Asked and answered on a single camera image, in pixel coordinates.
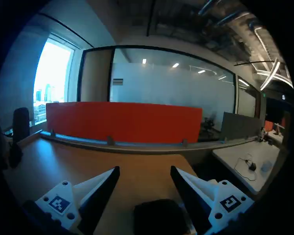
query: wooden desk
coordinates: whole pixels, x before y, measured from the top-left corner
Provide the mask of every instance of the wooden desk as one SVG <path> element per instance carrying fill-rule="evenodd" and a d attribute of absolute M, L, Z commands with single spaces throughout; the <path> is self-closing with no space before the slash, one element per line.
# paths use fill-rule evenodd
<path fill-rule="evenodd" d="M 216 156 L 237 178 L 253 193 L 258 194 L 264 184 L 267 182 L 273 167 L 275 166 L 280 149 L 267 142 L 249 142 L 242 145 L 236 145 L 229 148 L 220 148 L 213 150 Z M 255 172 L 248 169 L 245 161 L 239 159 L 251 159 L 256 164 Z M 265 161 L 270 161 L 271 169 L 263 172 L 261 167 Z M 242 177 L 239 173 L 254 181 Z"/>
<path fill-rule="evenodd" d="M 120 177 L 94 234 L 133 234 L 133 209 L 142 202 L 169 198 L 182 203 L 170 176 L 171 165 L 196 175 L 181 155 L 97 152 L 35 139 L 23 147 L 14 170 L 4 171 L 20 203 L 37 200 L 62 180 L 73 185 L 120 166 Z"/>

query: ceiling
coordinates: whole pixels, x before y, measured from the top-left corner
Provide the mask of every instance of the ceiling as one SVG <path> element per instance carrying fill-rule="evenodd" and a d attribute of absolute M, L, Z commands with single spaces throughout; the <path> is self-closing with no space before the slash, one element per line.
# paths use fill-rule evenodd
<path fill-rule="evenodd" d="M 114 0 L 124 22 L 132 28 L 146 28 L 153 0 Z M 274 61 L 280 79 L 273 78 L 267 88 L 293 92 L 283 57 L 273 38 L 259 20 L 238 0 L 156 0 L 150 35 L 185 40 L 215 52 L 235 64 Z M 273 62 L 253 63 L 255 79 L 263 83 Z"/>

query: black chair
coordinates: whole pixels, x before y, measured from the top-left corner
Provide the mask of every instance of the black chair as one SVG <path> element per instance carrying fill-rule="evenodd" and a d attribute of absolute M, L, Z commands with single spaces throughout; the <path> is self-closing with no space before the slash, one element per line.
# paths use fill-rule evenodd
<path fill-rule="evenodd" d="M 29 112 L 27 108 L 18 108 L 13 113 L 13 142 L 29 136 Z"/>

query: cable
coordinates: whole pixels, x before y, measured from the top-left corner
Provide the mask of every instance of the cable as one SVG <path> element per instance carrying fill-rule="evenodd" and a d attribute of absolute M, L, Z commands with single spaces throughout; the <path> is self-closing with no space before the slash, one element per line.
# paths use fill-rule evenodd
<path fill-rule="evenodd" d="M 251 161 L 252 162 L 252 160 L 251 159 L 243 159 L 243 158 L 238 158 L 238 160 L 243 160 L 245 163 L 246 163 L 246 165 L 248 166 L 248 161 Z M 248 177 L 246 177 L 246 176 L 243 176 L 243 175 L 241 175 L 241 173 L 239 173 L 236 169 L 235 169 L 235 167 L 237 166 L 237 164 L 238 164 L 238 161 L 236 162 L 236 164 L 235 164 L 235 166 L 234 166 L 234 170 L 241 176 L 241 177 L 243 177 L 243 178 L 245 178 L 245 179 L 248 179 L 249 181 L 255 181 L 256 179 L 257 179 L 257 174 L 256 174 L 256 172 L 254 172 L 255 173 L 255 179 L 250 179 L 250 178 L 248 178 Z"/>

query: orange divider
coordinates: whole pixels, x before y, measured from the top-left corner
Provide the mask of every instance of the orange divider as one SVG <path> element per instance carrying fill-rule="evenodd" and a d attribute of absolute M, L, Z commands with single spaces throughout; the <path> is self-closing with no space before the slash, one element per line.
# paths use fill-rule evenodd
<path fill-rule="evenodd" d="M 134 143 L 197 142 L 201 108 L 117 102 L 47 104 L 48 130 L 87 139 Z"/>
<path fill-rule="evenodd" d="M 271 121 L 265 121 L 265 127 L 264 127 L 264 129 L 266 131 L 272 131 L 272 129 L 273 129 L 273 122 L 271 122 Z"/>

